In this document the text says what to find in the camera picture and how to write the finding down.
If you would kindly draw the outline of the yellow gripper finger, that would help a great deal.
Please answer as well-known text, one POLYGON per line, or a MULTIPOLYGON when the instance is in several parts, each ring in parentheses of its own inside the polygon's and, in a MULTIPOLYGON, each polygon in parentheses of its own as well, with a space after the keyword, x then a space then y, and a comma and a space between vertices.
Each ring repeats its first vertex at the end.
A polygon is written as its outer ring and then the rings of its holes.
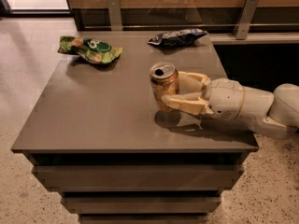
POLYGON ((209 102, 201 97, 200 92, 166 94, 162 97, 162 102, 171 110, 179 110, 191 115, 214 113, 209 102))
POLYGON ((206 87, 211 82, 211 79, 205 74, 179 71, 178 81, 182 94, 193 92, 205 94, 206 87))

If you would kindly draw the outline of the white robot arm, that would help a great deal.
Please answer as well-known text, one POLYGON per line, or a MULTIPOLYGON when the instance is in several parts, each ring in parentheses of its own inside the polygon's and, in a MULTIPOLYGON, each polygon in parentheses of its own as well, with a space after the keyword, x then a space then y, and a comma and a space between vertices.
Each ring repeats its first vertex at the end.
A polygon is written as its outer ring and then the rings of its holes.
POLYGON ((281 84, 270 92, 186 72, 178 73, 178 81, 189 92, 164 95, 162 101, 168 107, 194 116, 238 120, 254 133, 274 139, 288 139, 299 129, 297 85, 281 84))

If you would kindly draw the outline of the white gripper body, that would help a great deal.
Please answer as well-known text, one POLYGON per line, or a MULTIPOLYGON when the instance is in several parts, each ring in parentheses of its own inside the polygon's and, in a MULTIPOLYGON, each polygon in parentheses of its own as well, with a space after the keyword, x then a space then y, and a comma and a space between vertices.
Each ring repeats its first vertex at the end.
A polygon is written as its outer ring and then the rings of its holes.
POLYGON ((202 91, 202 98, 208 101, 214 119, 234 119, 240 111, 244 88, 237 82, 226 78, 211 81, 202 91))

